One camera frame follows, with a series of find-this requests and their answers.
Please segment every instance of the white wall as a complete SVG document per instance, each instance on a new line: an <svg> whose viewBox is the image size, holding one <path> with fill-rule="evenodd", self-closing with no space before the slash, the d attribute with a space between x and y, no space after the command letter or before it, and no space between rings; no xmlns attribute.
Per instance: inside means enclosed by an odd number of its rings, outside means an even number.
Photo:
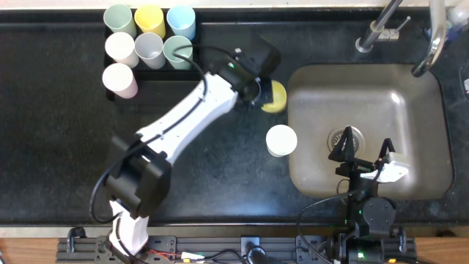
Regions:
<svg viewBox="0 0 469 264"><path fill-rule="evenodd" d="M454 6L461 0L446 0ZM0 0L0 10L10 9L103 9L112 4L138 7L159 4L162 7L382 7L389 0ZM425 7L428 0L404 0L402 7Z"/></svg>

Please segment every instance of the countertop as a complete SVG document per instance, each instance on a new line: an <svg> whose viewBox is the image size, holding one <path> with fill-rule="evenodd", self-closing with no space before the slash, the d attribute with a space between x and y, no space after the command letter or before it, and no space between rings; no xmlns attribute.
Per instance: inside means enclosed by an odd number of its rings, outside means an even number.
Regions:
<svg viewBox="0 0 469 264"><path fill-rule="evenodd" d="M397 42L378 43L361 54L354 42L377 10L197 11L202 44L243 47L254 34L274 44L282 63L272 77L285 86L308 64L419 61L428 49L421 29L429 13L399 10L391 22L408 14L413 20ZM113 131L134 133L169 109L106 100L101 15L100 10L1 14L0 225L92 224L89 196L105 169ZM454 185L441 199L397 200L398 223L469 222L469 102L461 81L469 77L468 42L466 32L432 68L443 91ZM210 58L205 52L201 56L203 62ZM298 212L318 199L293 186L288 157L268 153L265 134L277 124L287 124L286 112L242 106L216 120L175 163L171 191L149 225L293 224ZM111 213L104 198L97 211ZM344 214L340 201L326 202L306 221L342 224Z"/></svg>

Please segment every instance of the light blue cup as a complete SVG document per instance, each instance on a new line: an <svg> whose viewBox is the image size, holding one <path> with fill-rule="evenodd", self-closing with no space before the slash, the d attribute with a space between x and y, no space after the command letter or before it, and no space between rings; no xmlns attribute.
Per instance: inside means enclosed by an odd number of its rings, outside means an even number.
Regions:
<svg viewBox="0 0 469 264"><path fill-rule="evenodd" d="M172 7L166 15L166 20L175 35L192 40L196 36L196 13L191 7Z"/></svg>

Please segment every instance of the black tray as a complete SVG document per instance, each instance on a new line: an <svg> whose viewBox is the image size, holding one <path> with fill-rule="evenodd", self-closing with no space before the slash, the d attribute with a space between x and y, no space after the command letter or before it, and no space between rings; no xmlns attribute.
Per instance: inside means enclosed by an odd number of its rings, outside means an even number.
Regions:
<svg viewBox="0 0 469 264"><path fill-rule="evenodd" d="M163 11L164 22L166 27L166 36L163 38L163 41L172 36L174 36L171 27L168 25L166 20L167 10ZM143 32L136 25L137 36ZM200 36L199 29L200 25L196 25L196 36L191 41L192 44L199 44ZM106 27L105 37L106 40L108 37L113 34L113 32ZM192 51L192 60L200 65L200 54L199 49L194 48ZM104 69L109 65L115 63L115 61L104 52ZM199 72L191 68L189 70L176 70L171 64L166 60L165 65L157 70L154 70L148 67L141 59L139 64L133 69L133 75L139 86L139 91L137 95L130 99L124 99L120 96L116 96L115 93L106 89L106 99L113 101L119 105L129 105L129 106L174 106L176 103L181 101L199 82L200 75Z"/></svg>

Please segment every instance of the sink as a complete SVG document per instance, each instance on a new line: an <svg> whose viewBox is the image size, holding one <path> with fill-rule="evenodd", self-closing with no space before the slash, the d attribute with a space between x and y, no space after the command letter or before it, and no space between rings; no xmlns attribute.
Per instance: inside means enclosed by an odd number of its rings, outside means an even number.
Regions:
<svg viewBox="0 0 469 264"><path fill-rule="evenodd" d="M289 156L295 186L312 197L329 197L345 177L328 160L348 125L355 157L376 161L385 138L409 158L410 171L380 184L380 196L437 199L454 178L440 84L431 73L410 74L412 65L311 65L288 83L288 124L298 136ZM339 192L348 189L343 181Z"/></svg>

